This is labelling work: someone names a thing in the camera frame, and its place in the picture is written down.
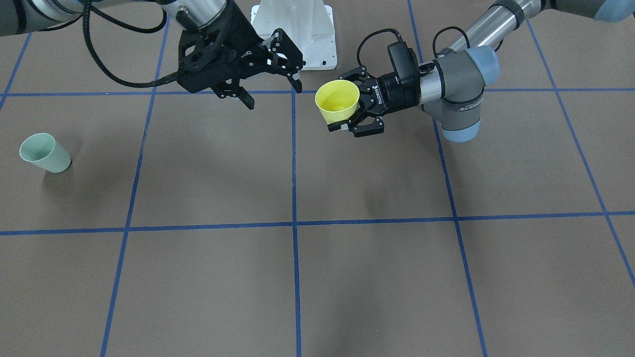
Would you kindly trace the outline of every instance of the yellow cup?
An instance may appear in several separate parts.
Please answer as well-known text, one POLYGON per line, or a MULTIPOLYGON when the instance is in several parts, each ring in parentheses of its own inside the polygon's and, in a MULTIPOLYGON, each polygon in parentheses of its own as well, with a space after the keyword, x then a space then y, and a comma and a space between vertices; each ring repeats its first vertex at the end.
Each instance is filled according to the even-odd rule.
POLYGON ((316 93, 316 105, 326 124, 346 120, 355 113, 359 89, 355 83, 338 79, 324 84, 316 93))

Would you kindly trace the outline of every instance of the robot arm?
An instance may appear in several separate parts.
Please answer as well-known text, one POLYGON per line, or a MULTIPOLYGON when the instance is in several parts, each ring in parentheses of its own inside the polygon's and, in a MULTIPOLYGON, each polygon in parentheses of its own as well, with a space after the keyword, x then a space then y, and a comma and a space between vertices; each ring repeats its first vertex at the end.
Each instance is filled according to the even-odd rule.
POLYGON ((462 35, 438 53, 434 48, 435 59, 422 64, 398 36, 398 41, 388 46, 394 72, 371 77, 360 63, 357 69, 340 76, 358 86, 359 107, 346 120, 327 122, 328 129, 351 131, 355 137, 379 134, 384 132, 384 115, 421 106, 441 122, 448 140, 474 138, 481 120, 484 87, 493 84, 500 73, 492 48, 525 19, 548 9, 618 22, 633 14, 635 0, 496 0, 466 31, 452 27, 462 35), (364 125, 367 118, 372 120, 364 125))
POLYGON ((240 99, 249 109, 254 99, 240 85, 241 79, 267 72, 288 79, 300 93, 302 53, 283 29, 268 39, 258 36, 234 0, 127 0, 160 5, 183 28, 178 45, 178 70, 159 81, 130 83, 109 72, 90 41, 89 18, 93 3, 104 8, 126 0, 0 0, 0 36, 23 34, 62 22, 83 20, 84 38, 91 55, 113 80, 146 88, 177 81, 195 93, 211 88, 219 98, 240 99))

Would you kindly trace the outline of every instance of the gray floor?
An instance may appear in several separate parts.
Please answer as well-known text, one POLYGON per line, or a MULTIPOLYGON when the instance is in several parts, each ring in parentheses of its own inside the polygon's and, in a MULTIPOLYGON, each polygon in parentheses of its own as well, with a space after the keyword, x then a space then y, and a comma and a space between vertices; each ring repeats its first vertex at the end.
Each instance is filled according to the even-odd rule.
MULTIPOLYGON (((245 81, 254 111, 119 86, 78 25, 0 38, 1 356, 635 355, 634 20, 525 23, 480 134, 452 144, 418 109, 328 133, 313 93, 367 33, 395 27, 429 59, 490 1, 330 5, 338 69, 303 72, 298 95, 245 81), (42 131, 66 172, 20 159, 42 131)), ((175 69, 178 37, 93 20, 134 81, 175 69)), ((376 74, 388 41, 362 54, 376 74)))

